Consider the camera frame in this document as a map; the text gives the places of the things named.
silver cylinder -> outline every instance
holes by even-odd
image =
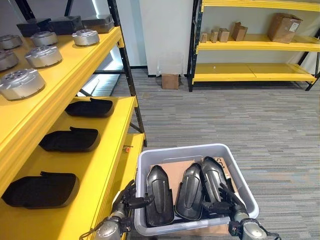
[[[267,240],[267,234],[255,222],[243,224],[242,240]]]
[[[114,221],[105,221],[98,229],[95,240],[119,240],[121,239],[121,229]]]
[[[0,71],[14,67],[19,62],[19,59],[13,51],[0,51]]]
[[[76,45],[88,46],[100,41],[97,31],[91,29],[82,29],[72,34],[73,41]]]
[[[33,68],[48,67],[62,60],[62,56],[56,46],[38,46],[29,51],[24,57]]]
[[[36,47],[52,45],[58,42],[57,35],[50,31],[37,32],[30,39]]]
[[[18,35],[4,35],[0,36],[0,48],[14,49],[22,44],[22,40]]]
[[[45,87],[45,81],[35,69],[20,69],[1,78],[0,93],[7,100],[29,97]]]

yellow shelf board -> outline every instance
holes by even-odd
[[[309,81],[316,79],[298,64],[287,63],[199,63],[194,82]]]
[[[58,36],[57,46],[62,62],[38,70],[45,81],[45,88],[24,100],[8,101],[0,95],[0,195],[65,107],[117,44],[122,37],[120,27],[99,37],[98,44],[79,47],[74,44],[72,36]],[[0,73],[0,77],[11,71],[30,68],[24,55],[34,46],[30,39],[24,38],[23,42],[13,50],[19,58],[18,65]]]
[[[130,149],[130,152],[123,150],[121,153],[112,189],[108,193],[104,210],[99,218],[100,221],[111,213],[112,202],[117,193],[123,190],[131,180],[136,178],[138,156],[142,151],[144,139],[144,133],[128,133],[126,135],[124,144],[133,147]]]
[[[286,1],[286,0],[203,0],[204,7],[244,7],[267,9],[290,9],[320,12],[318,1]]]
[[[94,227],[106,207],[106,199],[122,154],[130,120],[137,106],[135,97],[97,97],[113,101],[108,118],[72,117],[63,112],[49,130],[94,128],[100,143],[90,152],[49,152],[37,146],[17,176],[39,176],[41,171],[74,173],[80,188],[73,202],[63,208],[30,210],[11,207],[0,200],[0,232],[4,239],[75,240]],[[76,97],[74,101],[89,100]]]
[[[227,42],[199,42],[199,51],[205,50],[266,50],[320,52],[320,41],[310,36],[294,36],[291,43],[271,41],[264,34],[247,34],[243,41],[235,41],[231,36]]]

brown cardboard box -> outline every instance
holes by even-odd
[[[302,20],[294,15],[276,13],[268,30],[268,37],[273,42],[289,44],[296,34]]]
[[[236,41],[243,41],[245,35],[247,34],[248,28],[246,26],[242,26],[241,22],[236,22],[234,25],[232,38]]]
[[[212,30],[211,33],[210,33],[209,40],[210,40],[212,43],[216,43],[217,40],[218,40],[218,32]]]
[[[179,74],[162,74],[162,89],[178,89]]]
[[[200,43],[206,43],[207,39],[208,39],[208,33],[206,33],[206,32],[201,33]]]
[[[229,38],[229,30],[226,28],[219,28],[219,32],[218,32],[218,39],[221,43],[226,43],[228,42],[228,38]]]
[[[228,170],[228,167],[225,163],[225,160],[223,157],[214,157],[214,160],[216,160],[219,164],[221,164],[223,172],[225,174],[225,177],[227,179],[231,178],[230,172]],[[194,160],[189,161],[179,161],[179,162],[170,162],[170,163],[162,163],[158,164],[162,167],[162,169],[166,172],[169,179],[169,188],[172,190],[172,199],[173,204],[176,204],[177,195],[178,195],[178,189],[179,185],[184,177],[185,170],[190,167],[191,164],[195,163]],[[238,194],[238,190],[236,188],[236,185],[231,179],[233,189],[236,194]],[[196,235],[196,236],[226,236],[229,235],[228,232],[228,225],[217,225],[217,226],[210,226],[205,228],[198,228],[188,231],[179,231],[170,233],[171,235],[174,234],[176,236],[187,236],[187,235]]]

gray plastic bin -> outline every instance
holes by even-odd
[[[201,158],[206,156],[224,158],[225,164],[227,165],[234,180],[239,195],[246,205],[249,216],[251,218],[256,218],[259,214],[258,204],[252,195],[244,177],[242,176],[238,165],[230,152],[230,149],[226,145],[220,143],[143,151],[138,158],[136,196],[144,197],[145,193],[147,192],[147,176],[151,165],[189,161],[192,159],[194,159],[196,162],[200,162]],[[206,228],[210,226],[227,224],[229,221],[230,218],[226,216],[213,219],[203,219],[199,221],[174,223],[165,226],[147,227],[145,209],[136,209],[134,212],[135,228],[139,234],[144,236],[154,236],[178,231]]]

black cable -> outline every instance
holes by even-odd
[[[99,222],[94,228],[90,228],[89,231],[81,234],[81,236],[79,237],[79,240],[84,240],[86,237],[90,236],[91,234],[93,234],[95,231],[97,231],[106,221],[109,222],[115,222],[115,223],[119,223],[119,217],[118,216],[113,216],[112,218],[117,218],[118,221],[111,219],[109,216],[105,217],[101,222]]]

